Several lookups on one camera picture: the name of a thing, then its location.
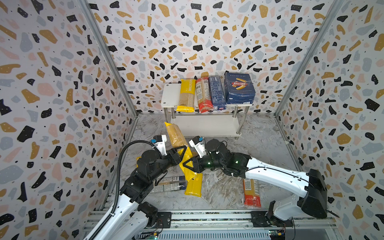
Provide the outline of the red-end spaghetti bag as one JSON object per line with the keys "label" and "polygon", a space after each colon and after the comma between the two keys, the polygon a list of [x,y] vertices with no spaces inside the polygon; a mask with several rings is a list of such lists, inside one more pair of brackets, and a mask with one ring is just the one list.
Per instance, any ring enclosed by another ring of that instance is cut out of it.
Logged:
{"label": "red-end spaghetti bag", "polygon": [[200,113],[212,111],[214,109],[209,86],[209,78],[204,77],[196,80],[195,94],[198,101]]}
{"label": "red-end spaghetti bag", "polygon": [[259,182],[253,179],[243,179],[244,204],[246,206],[261,208]]}

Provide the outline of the blue Barilla penne box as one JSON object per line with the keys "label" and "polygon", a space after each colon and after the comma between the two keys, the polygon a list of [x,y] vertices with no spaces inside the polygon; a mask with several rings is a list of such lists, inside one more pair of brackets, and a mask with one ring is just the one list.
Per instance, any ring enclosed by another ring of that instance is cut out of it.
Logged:
{"label": "blue Barilla penne box", "polygon": [[256,91],[249,74],[225,73],[224,84],[227,104],[243,105],[253,103]]}

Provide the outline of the blue Barilla spaghetti box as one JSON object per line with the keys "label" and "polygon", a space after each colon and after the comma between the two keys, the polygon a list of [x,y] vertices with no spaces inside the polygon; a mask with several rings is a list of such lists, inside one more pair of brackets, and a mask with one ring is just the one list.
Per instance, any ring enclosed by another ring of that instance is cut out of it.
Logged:
{"label": "blue Barilla spaghetti box", "polygon": [[214,110],[225,110],[227,107],[222,82],[219,76],[209,77],[211,100]]}

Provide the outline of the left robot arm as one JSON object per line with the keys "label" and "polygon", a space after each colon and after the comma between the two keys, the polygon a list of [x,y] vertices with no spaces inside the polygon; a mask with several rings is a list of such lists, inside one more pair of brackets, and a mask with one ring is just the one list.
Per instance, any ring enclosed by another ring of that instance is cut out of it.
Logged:
{"label": "left robot arm", "polygon": [[116,195],[113,205],[85,237],[86,240],[132,240],[145,228],[157,222],[158,209],[144,199],[153,190],[161,175],[168,169],[180,164],[187,151],[186,146],[166,151],[165,155],[156,147],[142,153],[137,161],[138,167],[120,187],[116,183]]}

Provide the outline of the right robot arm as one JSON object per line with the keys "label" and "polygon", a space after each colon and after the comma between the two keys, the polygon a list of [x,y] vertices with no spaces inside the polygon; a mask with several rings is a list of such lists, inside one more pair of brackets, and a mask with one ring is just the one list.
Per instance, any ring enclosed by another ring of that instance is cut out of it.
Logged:
{"label": "right robot arm", "polygon": [[194,138],[190,145],[198,156],[188,159],[183,166],[195,173],[218,169],[231,177],[262,181],[291,192],[292,196],[270,203],[267,219],[286,221],[302,214],[327,218],[327,187],[318,170],[298,172],[276,167],[249,155],[231,152],[217,139],[205,143],[203,138]]}

